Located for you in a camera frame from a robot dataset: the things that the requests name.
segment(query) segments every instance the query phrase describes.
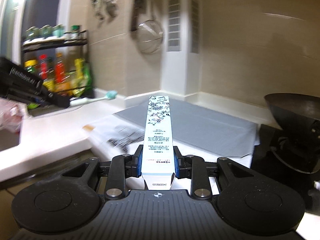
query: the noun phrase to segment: stove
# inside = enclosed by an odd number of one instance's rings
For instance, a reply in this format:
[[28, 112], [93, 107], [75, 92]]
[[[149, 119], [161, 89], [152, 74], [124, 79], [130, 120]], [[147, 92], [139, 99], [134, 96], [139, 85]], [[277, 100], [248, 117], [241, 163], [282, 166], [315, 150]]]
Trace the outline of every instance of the stove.
[[320, 171], [302, 173], [290, 168], [290, 164], [284, 164], [284, 155], [278, 156], [280, 147], [286, 142], [282, 130], [261, 125], [259, 136], [260, 145], [254, 149], [251, 169], [291, 187], [302, 196], [306, 212], [320, 215], [320, 191], [314, 187], [314, 182], [320, 181]]

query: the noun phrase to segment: mesh strainer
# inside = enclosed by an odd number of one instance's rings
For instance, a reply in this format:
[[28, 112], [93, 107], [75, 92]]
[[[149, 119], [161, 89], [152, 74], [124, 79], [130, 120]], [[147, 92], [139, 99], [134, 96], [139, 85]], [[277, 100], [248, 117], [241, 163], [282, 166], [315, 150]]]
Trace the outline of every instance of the mesh strainer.
[[138, 48], [142, 53], [153, 53], [161, 47], [163, 30], [153, 13], [153, 0], [150, 0], [151, 19], [138, 27]]

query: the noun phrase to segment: white countertop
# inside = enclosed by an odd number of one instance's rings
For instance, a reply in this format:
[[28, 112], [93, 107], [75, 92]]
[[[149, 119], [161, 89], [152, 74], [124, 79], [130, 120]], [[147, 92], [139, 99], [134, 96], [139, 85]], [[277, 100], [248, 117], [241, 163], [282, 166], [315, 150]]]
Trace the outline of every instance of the white countertop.
[[[99, 101], [25, 118], [20, 144], [0, 152], [0, 182], [90, 149], [92, 144], [82, 127], [121, 110], [108, 101]], [[319, 240], [319, 225], [319, 216], [305, 213], [297, 232], [307, 240]]]

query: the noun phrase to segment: frying pan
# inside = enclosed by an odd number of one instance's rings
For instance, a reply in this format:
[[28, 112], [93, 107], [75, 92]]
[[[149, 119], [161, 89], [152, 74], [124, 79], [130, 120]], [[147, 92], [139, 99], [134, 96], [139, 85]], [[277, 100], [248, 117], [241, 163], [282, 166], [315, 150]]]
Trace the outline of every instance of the frying pan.
[[264, 98], [292, 142], [305, 147], [320, 146], [320, 98], [291, 93], [269, 94]]

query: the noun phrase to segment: rectangular carton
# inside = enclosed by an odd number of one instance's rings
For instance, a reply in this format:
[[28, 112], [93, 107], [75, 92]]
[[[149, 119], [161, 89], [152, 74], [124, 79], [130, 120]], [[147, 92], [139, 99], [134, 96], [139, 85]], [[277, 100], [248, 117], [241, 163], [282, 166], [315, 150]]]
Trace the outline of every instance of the rectangular carton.
[[175, 175], [169, 97], [151, 96], [142, 152], [148, 189], [170, 189]]

